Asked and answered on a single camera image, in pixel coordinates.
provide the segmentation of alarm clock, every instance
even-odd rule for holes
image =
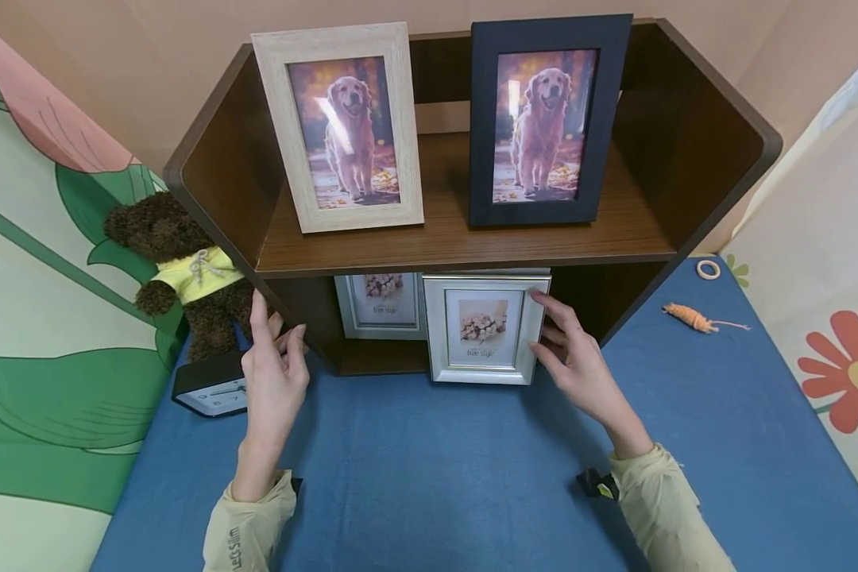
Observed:
[[[244,351],[186,363],[175,371],[172,401],[205,417],[236,415],[248,409]]]

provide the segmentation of picture frame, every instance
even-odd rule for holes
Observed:
[[[427,338],[419,273],[334,276],[334,284],[347,338]]]
[[[471,26],[470,224],[592,222],[632,14]]]
[[[549,276],[423,275],[433,381],[530,385]]]
[[[422,223],[406,23],[252,43],[302,233]]]

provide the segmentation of brown teddy bear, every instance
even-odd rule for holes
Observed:
[[[159,315],[181,300],[194,332],[189,361],[237,350],[236,320],[250,339],[253,285],[170,193],[114,209],[105,234],[158,266],[137,292],[136,307]]]

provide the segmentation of clock face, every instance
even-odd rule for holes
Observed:
[[[215,417],[244,409],[248,406],[245,397],[245,378],[224,381],[192,392],[181,393],[178,401],[196,410],[200,415]]]

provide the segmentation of ring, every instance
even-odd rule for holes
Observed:
[[[708,266],[714,271],[714,273],[707,273],[705,270],[702,270],[703,265]],[[700,260],[696,264],[696,273],[699,275],[700,278],[704,280],[714,280],[721,275],[721,269],[719,269],[718,263],[716,261],[705,259]]]

